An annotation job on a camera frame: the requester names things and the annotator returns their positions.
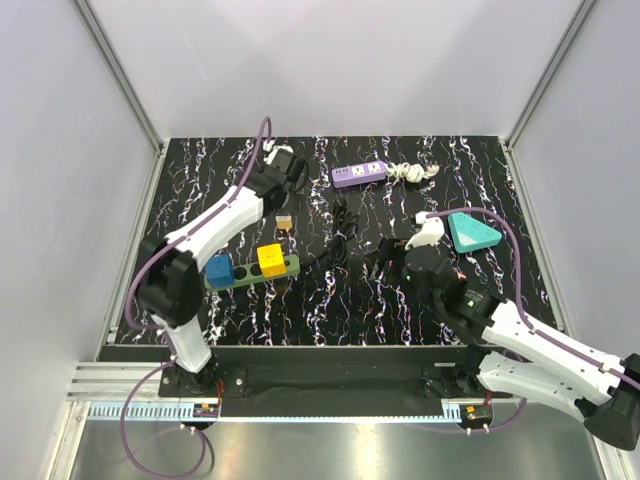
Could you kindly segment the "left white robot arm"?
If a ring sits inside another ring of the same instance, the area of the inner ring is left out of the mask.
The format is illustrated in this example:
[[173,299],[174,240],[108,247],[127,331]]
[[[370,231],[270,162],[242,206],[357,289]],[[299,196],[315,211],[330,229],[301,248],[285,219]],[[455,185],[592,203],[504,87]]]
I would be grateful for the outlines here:
[[284,147],[263,167],[250,165],[239,185],[199,217],[161,240],[142,243],[147,260],[128,295],[168,337],[181,384],[196,396],[215,386],[213,353],[198,320],[205,298],[202,271],[235,235],[276,213],[306,183],[308,162]]

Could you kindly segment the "green power strip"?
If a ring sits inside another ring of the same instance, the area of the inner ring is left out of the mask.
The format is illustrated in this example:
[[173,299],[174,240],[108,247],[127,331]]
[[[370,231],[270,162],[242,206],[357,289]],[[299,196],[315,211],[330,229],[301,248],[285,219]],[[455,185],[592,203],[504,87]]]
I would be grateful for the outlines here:
[[[252,262],[242,265],[234,265],[234,276],[235,276],[235,284],[227,289],[240,288],[245,286],[250,286],[253,284],[264,283],[266,281],[272,281],[280,278],[285,278],[289,276],[297,275],[300,270],[300,260],[297,255],[287,255],[285,256],[285,264],[287,266],[287,271],[283,275],[275,276],[272,278],[266,278],[262,275],[258,262]],[[220,290],[212,290],[206,280],[205,277],[205,268],[204,268],[204,286],[209,291],[221,291]]]

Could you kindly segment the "small orange plug adapter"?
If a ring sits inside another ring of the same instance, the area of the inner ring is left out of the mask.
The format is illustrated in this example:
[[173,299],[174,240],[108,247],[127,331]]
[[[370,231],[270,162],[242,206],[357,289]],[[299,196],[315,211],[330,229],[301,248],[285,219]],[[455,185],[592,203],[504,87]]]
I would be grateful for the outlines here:
[[291,215],[278,215],[276,217],[276,227],[285,232],[293,229],[293,217]]

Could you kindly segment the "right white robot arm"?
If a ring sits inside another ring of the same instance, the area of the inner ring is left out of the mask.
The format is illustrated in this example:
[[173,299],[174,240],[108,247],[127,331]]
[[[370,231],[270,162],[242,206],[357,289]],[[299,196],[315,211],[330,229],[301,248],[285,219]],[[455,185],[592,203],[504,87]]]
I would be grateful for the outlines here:
[[368,273],[430,307],[466,346],[454,384],[466,396],[486,389],[544,404],[577,419],[625,451],[639,441],[639,356],[599,351],[519,311],[487,285],[454,270],[435,247],[407,249],[383,239],[365,258]]

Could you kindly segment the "aluminium frame rail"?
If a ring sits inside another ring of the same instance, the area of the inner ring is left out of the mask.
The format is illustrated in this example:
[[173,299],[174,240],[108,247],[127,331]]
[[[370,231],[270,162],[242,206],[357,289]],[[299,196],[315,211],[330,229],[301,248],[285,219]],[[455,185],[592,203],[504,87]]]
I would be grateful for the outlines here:
[[68,400],[124,400],[135,385],[160,366],[148,362],[80,362],[71,380]]

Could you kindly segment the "teal triangular power strip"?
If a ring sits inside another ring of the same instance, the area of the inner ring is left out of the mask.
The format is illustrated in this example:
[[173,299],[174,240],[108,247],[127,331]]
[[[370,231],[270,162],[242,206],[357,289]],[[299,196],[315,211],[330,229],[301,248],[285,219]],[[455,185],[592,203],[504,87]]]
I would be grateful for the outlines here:
[[459,254],[494,247],[503,239],[501,232],[466,213],[449,214],[447,223],[455,251]]

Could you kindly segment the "yellow cube socket adapter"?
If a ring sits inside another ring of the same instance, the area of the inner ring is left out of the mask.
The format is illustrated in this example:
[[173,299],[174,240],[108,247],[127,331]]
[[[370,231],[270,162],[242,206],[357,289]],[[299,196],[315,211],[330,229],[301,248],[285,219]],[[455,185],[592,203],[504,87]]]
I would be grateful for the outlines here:
[[285,257],[282,246],[279,243],[258,247],[256,254],[264,277],[272,278],[286,273]]

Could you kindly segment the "blue cube socket adapter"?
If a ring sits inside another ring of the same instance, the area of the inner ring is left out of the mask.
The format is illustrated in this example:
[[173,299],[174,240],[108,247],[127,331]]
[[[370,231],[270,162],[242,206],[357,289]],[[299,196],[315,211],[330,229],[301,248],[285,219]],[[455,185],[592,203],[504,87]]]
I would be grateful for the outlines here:
[[211,257],[205,266],[205,277],[212,290],[232,287],[235,276],[231,257],[226,253]]

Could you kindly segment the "purple power strip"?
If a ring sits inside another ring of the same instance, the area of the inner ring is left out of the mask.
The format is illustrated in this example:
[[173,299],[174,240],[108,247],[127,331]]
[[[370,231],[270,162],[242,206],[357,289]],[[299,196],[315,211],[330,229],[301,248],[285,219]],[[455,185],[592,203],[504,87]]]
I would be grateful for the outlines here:
[[346,188],[385,180],[387,170],[381,161],[334,168],[331,178],[335,188]]

